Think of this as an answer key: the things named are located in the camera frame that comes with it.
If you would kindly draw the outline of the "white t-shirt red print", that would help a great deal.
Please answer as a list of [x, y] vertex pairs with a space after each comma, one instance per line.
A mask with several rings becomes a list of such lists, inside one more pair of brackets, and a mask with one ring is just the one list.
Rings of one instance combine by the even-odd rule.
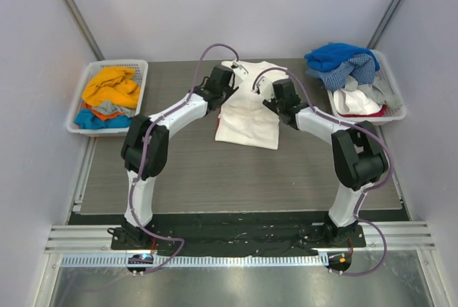
[[[220, 107], [215, 141], [237, 145], [261, 147], [269, 150], [278, 149], [279, 118], [263, 105], [263, 98], [252, 91], [255, 78], [262, 71], [271, 82], [286, 79], [284, 67], [269, 62], [239, 61], [248, 70], [244, 81], [235, 78], [235, 93]], [[221, 64], [230, 67], [231, 61]]]

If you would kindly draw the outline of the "blue t-shirt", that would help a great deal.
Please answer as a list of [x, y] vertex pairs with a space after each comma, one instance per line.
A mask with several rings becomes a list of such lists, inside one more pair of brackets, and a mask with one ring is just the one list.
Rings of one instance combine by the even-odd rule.
[[357, 54], [369, 55], [374, 61], [375, 71], [380, 70], [380, 64], [370, 49], [345, 43], [329, 43], [305, 54], [304, 59], [310, 68], [319, 72], [329, 72]]

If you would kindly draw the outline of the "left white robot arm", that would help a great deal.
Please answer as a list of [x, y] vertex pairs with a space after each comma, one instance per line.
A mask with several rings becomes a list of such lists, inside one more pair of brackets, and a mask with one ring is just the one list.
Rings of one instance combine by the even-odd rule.
[[157, 114], [132, 119], [121, 150], [129, 181], [127, 209], [121, 226], [109, 228], [111, 249], [133, 250], [152, 244], [152, 199], [157, 176], [167, 163], [173, 135], [219, 109], [236, 91], [234, 66], [218, 64], [203, 82]]

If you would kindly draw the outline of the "blue checkered cloth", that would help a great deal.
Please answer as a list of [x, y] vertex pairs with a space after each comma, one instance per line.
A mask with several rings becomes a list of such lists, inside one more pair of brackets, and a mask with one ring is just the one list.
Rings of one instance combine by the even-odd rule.
[[363, 53], [355, 54], [337, 68], [326, 72], [313, 69], [309, 65], [306, 74], [321, 81], [327, 90], [334, 92], [345, 87], [347, 76], [353, 77], [358, 84], [372, 84], [379, 70], [379, 62], [370, 54]]

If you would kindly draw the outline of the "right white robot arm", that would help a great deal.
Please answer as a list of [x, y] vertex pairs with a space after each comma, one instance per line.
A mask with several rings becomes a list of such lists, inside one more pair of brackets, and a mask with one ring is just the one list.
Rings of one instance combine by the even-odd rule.
[[370, 190], [389, 169], [385, 151], [376, 140], [370, 122], [347, 123], [303, 103], [290, 79], [257, 84], [255, 92], [263, 104], [295, 130], [306, 132], [328, 143], [339, 181], [338, 191], [323, 224], [324, 241], [342, 245], [355, 232], [359, 211]]

